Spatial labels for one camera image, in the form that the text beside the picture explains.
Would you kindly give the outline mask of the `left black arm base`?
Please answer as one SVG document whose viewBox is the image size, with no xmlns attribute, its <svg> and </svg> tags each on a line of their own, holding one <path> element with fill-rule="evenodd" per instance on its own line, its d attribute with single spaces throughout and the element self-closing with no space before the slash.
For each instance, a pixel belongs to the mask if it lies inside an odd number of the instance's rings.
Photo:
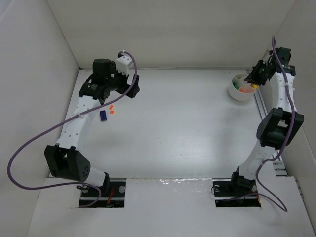
<svg viewBox="0 0 316 237">
<path fill-rule="evenodd" d="M 87 185 L 77 185 L 77 189 L 81 191 L 79 206 L 85 206 L 86 208 L 124 208 L 125 205 L 125 191 L 126 191 L 126 179 L 123 178 L 111 178 L 110 187 L 106 192 L 101 190 L 101 197 L 99 192 Z"/>
</svg>

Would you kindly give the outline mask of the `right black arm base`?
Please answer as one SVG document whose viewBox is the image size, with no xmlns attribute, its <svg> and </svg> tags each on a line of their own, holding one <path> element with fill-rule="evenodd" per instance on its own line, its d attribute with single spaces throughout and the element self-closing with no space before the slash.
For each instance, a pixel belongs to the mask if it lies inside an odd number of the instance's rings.
<svg viewBox="0 0 316 237">
<path fill-rule="evenodd" d="M 260 199 L 255 190 L 231 187 L 230 179 L 212 179 L 211 193 L 215 198 L 217 208 L 224 207 L 261 207 Z"/>
</svg>

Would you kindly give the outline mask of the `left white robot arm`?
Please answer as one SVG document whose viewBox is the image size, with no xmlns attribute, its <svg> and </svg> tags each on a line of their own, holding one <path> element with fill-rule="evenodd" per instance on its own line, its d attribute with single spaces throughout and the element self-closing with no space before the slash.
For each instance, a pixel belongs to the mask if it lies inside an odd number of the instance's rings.
<svg viewBox="0 0 316 237">
<path fill-rule="evenodd" d="M 99 106 L 104 105 L 110 93 L 134 98 L 140 91 L 139 75 L 134 74 L 132 84 L 128 84 L 129 69 L 133 60 L 126 54 L 119 54 L 115 61 L 96 59 L 92 64 L 92 74 L 79 90 L 74 111 L 76 118 L 66 124 L 66 128 L 54 146 L 44 150 L 52 176 L 80 183 L 86 183 L 108 191 L 109 174 L 94 168 L 81 151 L 94 118 L 99 114 Z"/>
</svg>

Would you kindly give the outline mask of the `yellow lego plate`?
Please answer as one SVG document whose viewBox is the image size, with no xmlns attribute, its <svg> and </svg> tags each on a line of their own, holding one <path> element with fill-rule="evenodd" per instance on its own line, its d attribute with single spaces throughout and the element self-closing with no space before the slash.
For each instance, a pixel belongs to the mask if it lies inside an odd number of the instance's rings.
<svg viewBox="0 0 316 237">
<path fill-rule="evenodd" d="M 250 85 L 252 88 L 254 88 L 254 89 L 257 89 L 258 88 L 258 85 L 255 85 L 255 84 L 251 84 Z"/>
</svg>

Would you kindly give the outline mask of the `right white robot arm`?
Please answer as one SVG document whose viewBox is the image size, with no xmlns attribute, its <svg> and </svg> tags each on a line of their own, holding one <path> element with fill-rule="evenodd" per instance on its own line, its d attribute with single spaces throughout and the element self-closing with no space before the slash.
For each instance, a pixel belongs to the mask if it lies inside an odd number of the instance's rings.
<svg viewBox="0 0 316 237">
<path fill-rule="evenodd" d="M 228 189 L 233 196 L 251 193 L 257 183 L 256 172 L 275 152 L 290 144 L 304 122 L 294 105 L 295 67 L 290 65 L 291 50 L 279 47 L 269 52 L 267 61 L 259 60 L 251 73 L 240 78 L 254 89 L 270 82 L 273 106 L 257 128 L 257 142 L 247 160 L 233 172 Z"/>
</svg>

